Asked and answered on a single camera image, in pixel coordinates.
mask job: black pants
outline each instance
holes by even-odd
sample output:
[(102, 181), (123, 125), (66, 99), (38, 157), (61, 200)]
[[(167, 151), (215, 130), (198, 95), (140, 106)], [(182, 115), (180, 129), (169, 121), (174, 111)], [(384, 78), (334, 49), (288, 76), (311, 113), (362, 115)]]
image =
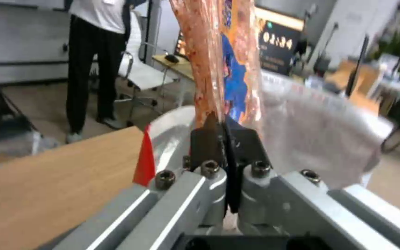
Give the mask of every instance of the black pants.
[(69, 79), (66, 112), (71, 133), (80, 133), (86, 118), (89, 98), (89, 73), (93, 57), (98, 54), (100, 85), (98, 88), (98, 118), (113, 117), (116, 98), (115, 79), (118, 75), (126, 34), (98, 28), (72, 16), (69, 35)]

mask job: plastic bag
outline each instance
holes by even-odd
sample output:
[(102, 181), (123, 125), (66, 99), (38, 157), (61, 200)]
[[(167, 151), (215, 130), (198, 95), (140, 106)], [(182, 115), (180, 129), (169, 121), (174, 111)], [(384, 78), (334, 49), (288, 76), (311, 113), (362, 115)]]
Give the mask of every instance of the plastic bag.
[(196, 84), (197, 127), (209, 114), (248, 127), (261, 119), (253, 0), (171, 0)]
[(33, 131), (1, 140), (0, 153), (14, 157), (23, 157), (27, 155), (36, 155), (47, 149), (56, 148), (59, 145), (60, 143), (57, 140), (50, 137), (43, 138), (40, 133)]
[(339, 96), (264, 73), (262, 143), (278, 174), (311, 169), (329, 188), (359, 183), (379, 162), (392, 124)]

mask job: chair armrest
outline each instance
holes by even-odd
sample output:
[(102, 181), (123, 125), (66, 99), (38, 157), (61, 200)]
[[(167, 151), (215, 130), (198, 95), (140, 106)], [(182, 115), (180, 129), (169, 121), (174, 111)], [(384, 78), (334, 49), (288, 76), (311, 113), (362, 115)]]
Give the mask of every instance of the chair armrest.
[(161, 48), (161, 47), (158, 47), (158, 46), (155, 45), (155, 44), (142, 42), (142, 43), (140, 44), (140, 49), (141, 49), (141, 46), (143, 46), (143, 45), (151, 46), (151, 47), (154, 48), (154, 49), (160, 49), (161, 51), (165, 52), (165, 55), (169, 55), (169, 52), (168, 52), (166, 49), (163, 49), (163, 48)]
[(124, 51), (123, 52), (124, 55), (127, 55), (127, 57), (129, 58), (129, 64), (127, 65), (127, 72), (126, 75), (124, 76), (125, 79), (129, 78), (129, 73), (132, 70), (132, 64), (134, 63), (134, 57), (132, 56), (132, 54), (130, 54), (128, 51)]

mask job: person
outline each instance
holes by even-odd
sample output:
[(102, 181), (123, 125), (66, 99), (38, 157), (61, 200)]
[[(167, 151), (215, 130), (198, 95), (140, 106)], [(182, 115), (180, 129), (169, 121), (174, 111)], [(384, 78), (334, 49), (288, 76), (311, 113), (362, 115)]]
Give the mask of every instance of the person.
[(123, 128), (114, 114), (115, 80), (130, 33), (130, 10), (145, 0), (73, 0), (70, 4), (66, 143), (83, 139), (89, 98), (89, 73), (98, 55), (100, 84), (97, 122)]

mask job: wooden tabletop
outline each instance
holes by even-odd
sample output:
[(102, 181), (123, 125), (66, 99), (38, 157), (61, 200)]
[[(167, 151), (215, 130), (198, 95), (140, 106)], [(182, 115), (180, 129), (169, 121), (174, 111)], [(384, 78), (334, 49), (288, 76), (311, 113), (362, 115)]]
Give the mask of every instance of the wooden tabletop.
[(166, 60), (165, 56), (166, 55), (154, 55), (152, 59), (162, 64), (163, 66), (169, 67), (171, 70), (175, 71), (178, 74), (181, 74), (182, 76), (190, 79), (191, 81), (194, 81), (194, 76), (192, 75), (191, 63), (188, 60), (182, 57), (177, 57), (179, 62), (172, 63)]
[(0, 165), (0, 250), (35, 249), (84, 222), (132, 183), (136, 127)]

